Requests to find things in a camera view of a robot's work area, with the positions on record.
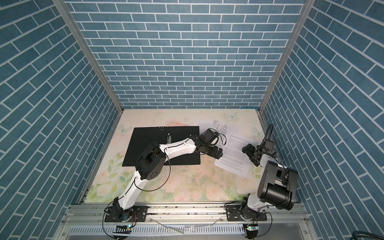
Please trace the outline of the text printed paper sheet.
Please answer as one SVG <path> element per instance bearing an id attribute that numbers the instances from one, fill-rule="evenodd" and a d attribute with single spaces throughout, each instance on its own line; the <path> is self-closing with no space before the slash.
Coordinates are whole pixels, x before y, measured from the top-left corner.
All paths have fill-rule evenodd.
<path id="1" fill-rule="evenodd" d="M 242 152 L 242 148 L 247 144 L 254 147 L 260 144 L 263 136 L 244 138 L 243 136 L 230 134 L 226 138 L 227 142 L 222 147 L 223 156 L 214 162 L 216 167 L 244 178 L 248 177 L 250 169 L 263 171 L 260 166 L 256 167 L 249 157 Z"/>

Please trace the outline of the red folder with black inside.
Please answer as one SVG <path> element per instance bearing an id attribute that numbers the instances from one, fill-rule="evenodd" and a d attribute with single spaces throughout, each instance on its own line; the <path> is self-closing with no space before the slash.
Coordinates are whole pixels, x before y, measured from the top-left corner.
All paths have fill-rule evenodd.
<path id="1" fill-rule="evenodd" d="M 151 142 L 166 144 L 167 137 L 170 136 L 171 142 L 175 143 L 199 133 L 198 126 L 134 128 L 122 166 L 136 166 L 139 156 Z"/>

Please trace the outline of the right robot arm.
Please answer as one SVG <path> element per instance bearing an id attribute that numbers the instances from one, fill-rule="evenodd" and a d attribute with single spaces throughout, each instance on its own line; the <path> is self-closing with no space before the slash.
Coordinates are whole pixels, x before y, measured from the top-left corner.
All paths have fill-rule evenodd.
<path id="1" fill-rule="evenodd" d="M 272 145 L 254 147 L 248 144 L 242 152 L 255 166 L 264 169 L 257 193 L 243 198 L 240 208 L 242 218 L 248 221 L 256 219 L 268 207 L 291 210 L 296 200 L 298 171 L 284 166 Z"/>

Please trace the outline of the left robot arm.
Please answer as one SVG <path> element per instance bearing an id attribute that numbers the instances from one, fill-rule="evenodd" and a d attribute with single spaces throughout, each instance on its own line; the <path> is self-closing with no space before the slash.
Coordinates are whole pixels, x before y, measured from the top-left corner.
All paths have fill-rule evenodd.
<path id="1" fill-rule="evenodd" d="M 129 185 L 112 202 L 112 209 L 115 211 L 116 217 L 120 221 L 129 219 L 140 192 L 144 192 L 146 184 L 161 173 L 166 162 L 193 153 L 220 159 L 223 156 L 223 149 L 205 141 L 201 136 L 190 136 L 185 140 L 166 145 L 150 143 L 137 160 L 136 171 Z"/>

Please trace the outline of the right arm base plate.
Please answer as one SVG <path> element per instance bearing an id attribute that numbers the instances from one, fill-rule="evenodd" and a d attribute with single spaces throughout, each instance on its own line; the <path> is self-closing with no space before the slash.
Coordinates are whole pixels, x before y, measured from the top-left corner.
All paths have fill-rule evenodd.
<path id="1" fill-rule="evenodd" d="M 239 204 L 224 205 L 228 222 L 264 222 L 267 221 L 266 213 L 257 212 L 249 209 L 248 207 L 242 207 Z"/>

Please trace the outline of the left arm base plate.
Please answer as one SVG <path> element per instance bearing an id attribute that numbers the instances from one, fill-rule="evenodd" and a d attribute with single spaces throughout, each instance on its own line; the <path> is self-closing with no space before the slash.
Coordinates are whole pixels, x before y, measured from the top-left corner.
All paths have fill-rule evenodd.
<path id="1" fill-rule="evenodd" d="M 104 221 L 107 223 L 140 223 L 145 222 L 148 206 L 133 206 L 128 210 L 115 210 L 114 207 L 108 207 L 105 211 Z"/>

